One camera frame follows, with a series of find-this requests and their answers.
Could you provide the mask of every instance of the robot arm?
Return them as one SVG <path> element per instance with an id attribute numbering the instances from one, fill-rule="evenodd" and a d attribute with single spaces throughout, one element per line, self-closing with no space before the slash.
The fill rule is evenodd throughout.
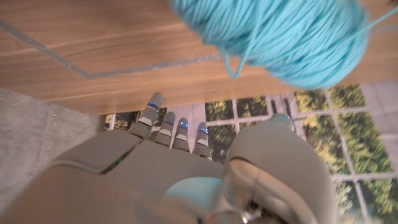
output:
<path id="1" fill-rule="evenodd" d="M 336 223 L 328 169 L 290 118 L 242 129 L 222 166 L 205 123 L 192 154 L 185 118 L 172 141 L 171 112 L 147 140 L 161 102 L 156 93 L 128 132 L 99 133 L 50 162 L 0 223 Z"/>

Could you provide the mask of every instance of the wooden table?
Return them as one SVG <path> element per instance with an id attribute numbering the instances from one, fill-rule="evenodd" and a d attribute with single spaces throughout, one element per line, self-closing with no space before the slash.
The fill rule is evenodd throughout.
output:
<path id="1" fill-rule="evenodd" d="M 392 6 L 362 0 L 370 20 Z M 260 67 L 232 80 L 167 0 L 0 1 L 2 88 L 89 114 L 293 91 Z M 239 59 L 232 59 L 232 67 Z M 378 24 L 361 63 L 340 84 L 398 78 L 398 14 Z"/>

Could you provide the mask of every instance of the floor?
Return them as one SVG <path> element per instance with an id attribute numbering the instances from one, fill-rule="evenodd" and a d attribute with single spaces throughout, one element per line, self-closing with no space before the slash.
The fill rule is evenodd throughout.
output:
<path id="1" fill-rule="evenodd" d="M 0 212 L 47 161 L 103 130 L 90 116 L 0 88 Z"/>

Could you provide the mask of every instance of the glass pane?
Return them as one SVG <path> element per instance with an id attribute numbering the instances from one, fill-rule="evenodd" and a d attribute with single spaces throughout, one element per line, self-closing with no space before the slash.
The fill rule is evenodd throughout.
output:
<path id="1" fill-rule="evenodd" d="M 131 124 L 135 122 L 132 119 L 134 112 L 127 112 L 127 113 L 117 113 L 114 119 L 114 128 L 127 131 Z"/>
<path id="2" fill-rule="evenodd" d="M 156 121 L 154 123 L 154 126 L 161 126 L 164 120 L 164 117 L 166 116 L 167 108 L 161 108 L 159 112 L 157 113 Z"/>
<path id="3" fill-rule="evenodd" d="M 339 223 L 362 224 L 364 219 L 352 182 L 335 182 Z"/>
<path id="4" fill-rule="evenodd" d="M 397 180 L 362 180 L 360 184 L 373 223 L 398 223 Z"/>
<path id="5" fill-rule="evenodd" d="M 153 141 L 155 139 L 156 134 L 157 134 L 157 131 L 150 132 L 150 134 L 148 136 L 148 140 Z"/>
<path id="6" fill-rule="evenodd" d="M 252 122 L 247 122 L 247 123 L 239 123 L 239 127 L 240 129 L 244 128 L 244 127 L 250 127 L 253 125 L 256 125 L 259 121 L 252 121 Z"/>
<path id="7" fill-rule="evenodd" d="M 365 106 L 365 100 L 359 85 L 336 86 L 329 90 L 334 108 Z"/>
<path id="8" fill-rule="evenodd" d="M 309 116 L 303 120 L 308 143 L 328 164 L 332 174 L 349 174 L 340 137 L 331 116 Z"/>
<path id="9" fill-rule="evenodd" d="M 329 108 L 323 90 L 299 91 L 295 93 L 295 99 L 300 112 Z"/>
<path id="10" fill-rule="evenodd" d="M 205 108 L 206 121 L 217 121 L 234 118 L 231 100 L 205 103 Z"/>
<path id="11" fill-rule="evenodd" d="M 235 135 L 234 125 L 208 127 L 209 148 L 213 161 L 224 164 L 228 148 Z"/>
<path id="12" fill-rule="evenodd" d="M 368 113 L 340 114 L 338 122 L 357 173 L 393 171 L 380 134 Z"/>
<path id="13" fill-rule="evenodd" d="M 109 127 L 111 126 L 111 118 L 112 114 L 107 114 L 105 117 L 105 126 L 104 126 L 104 131 L 109 130 Z"/>
<path id="14" fill-rule="evenodd" d="M 265 96 L 236 100 L 238 117 L 248 118 L 251 116 L 267 115 L 267 101 Z"/>

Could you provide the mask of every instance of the ball of yarn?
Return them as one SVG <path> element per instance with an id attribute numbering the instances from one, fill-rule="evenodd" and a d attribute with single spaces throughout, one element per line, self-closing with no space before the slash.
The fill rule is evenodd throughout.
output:
<path id="1" fill-rule="evenodd" d="M 204 44 L 217 46 L 229 75 L 246 62 L 290 85 L 328 88 L 359 63 L 366 13 L 354 0 L 170 0 Z M 241 57 L 236 73 L 228 55 Z"/>

